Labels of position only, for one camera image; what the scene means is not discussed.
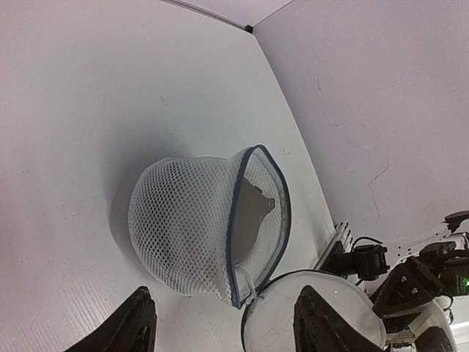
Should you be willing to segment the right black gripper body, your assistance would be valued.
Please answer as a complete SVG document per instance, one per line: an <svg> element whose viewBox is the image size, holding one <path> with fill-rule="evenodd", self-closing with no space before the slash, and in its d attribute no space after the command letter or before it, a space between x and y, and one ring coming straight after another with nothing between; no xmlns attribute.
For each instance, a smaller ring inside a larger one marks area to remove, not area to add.
<svg viewBox="0 0 469 352"><path fill-rule="evenodd" d="M381 319L404 315L433 300L442 283L419 257L398 264L372 295L373 311Z"/></svg>

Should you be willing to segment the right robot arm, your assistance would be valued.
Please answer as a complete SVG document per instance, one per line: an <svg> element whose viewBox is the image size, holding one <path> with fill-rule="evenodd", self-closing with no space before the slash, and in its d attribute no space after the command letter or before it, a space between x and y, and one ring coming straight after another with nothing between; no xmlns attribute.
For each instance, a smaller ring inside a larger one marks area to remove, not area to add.
<svg viewBox="0 0 469 352"><path fill-rule="evenodd" d="M462 210L447 215L434 234L418 242L375 244L373 264L384 278L368 286L375 314L384 322L389 350L456 351L451 332L451 305L468 295L468 221Z"/></svg>

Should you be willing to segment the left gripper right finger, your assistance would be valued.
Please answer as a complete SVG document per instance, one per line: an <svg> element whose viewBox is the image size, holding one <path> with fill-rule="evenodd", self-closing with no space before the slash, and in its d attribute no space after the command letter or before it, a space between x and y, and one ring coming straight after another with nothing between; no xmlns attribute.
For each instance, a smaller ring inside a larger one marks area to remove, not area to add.
<svg viewBox="0 0 469 352"><path fill-rule="evenodd" d="M357 332L312 286L294 306L295 350L302 352L380 351Z"/></svg>

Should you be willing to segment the aluminium front rail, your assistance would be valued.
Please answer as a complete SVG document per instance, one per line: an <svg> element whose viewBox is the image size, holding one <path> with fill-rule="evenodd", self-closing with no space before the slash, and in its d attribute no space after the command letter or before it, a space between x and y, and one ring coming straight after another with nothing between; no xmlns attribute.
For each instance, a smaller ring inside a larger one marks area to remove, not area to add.
<svg viewBox="0 0 469 352"><path fill-rule="evenodd" d="M333 272L333 261L337 255L347 252L352 246L352 231L350 223L343 221L335 227L330 243L321 255L318 263L314 266L314 270Z"/></svg>

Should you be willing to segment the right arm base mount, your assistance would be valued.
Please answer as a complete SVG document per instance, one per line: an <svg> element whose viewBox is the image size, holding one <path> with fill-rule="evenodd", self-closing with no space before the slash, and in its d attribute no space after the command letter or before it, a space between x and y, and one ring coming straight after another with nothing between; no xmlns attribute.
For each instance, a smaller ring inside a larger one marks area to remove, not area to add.
<svg viewBox="0 0 469 352"><path fill-rule="evenodd" d="M386 253L387 249L381 243L354 246L348 252L337 255L333 261L333 272L326 273L344 279L357 276L359 281L374 281L391 268L385 258Z"/></svg>

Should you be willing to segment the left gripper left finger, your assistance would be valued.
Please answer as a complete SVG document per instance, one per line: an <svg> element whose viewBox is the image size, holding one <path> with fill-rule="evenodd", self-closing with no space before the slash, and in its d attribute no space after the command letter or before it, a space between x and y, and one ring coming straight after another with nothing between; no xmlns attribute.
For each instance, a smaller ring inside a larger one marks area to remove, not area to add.
<svg viewBox="0 0 469 352"><path fill-rule="evenodd" d="M98 328L70 351L154 351L155 302L146 286L138 287Z"/></svg>

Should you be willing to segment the white mesh laundry bag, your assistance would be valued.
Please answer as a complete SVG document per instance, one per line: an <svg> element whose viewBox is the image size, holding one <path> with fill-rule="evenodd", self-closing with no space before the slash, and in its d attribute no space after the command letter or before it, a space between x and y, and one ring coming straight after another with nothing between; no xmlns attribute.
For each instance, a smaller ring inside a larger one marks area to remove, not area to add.
<svg viewBox="0 0 469 352"><path fill-rule="evenodd" d="M243 178L274 198L249 256L235 265L232 244ZM244 351L296 351L294 306L312 286L357 332L384 348L385 327L366 294L314 270L312 237L292 235L287 181L267 148L230 158L165 158L148 166L130 197L128 229L147 271L183 296L210 294L243 311Z"/></svg>

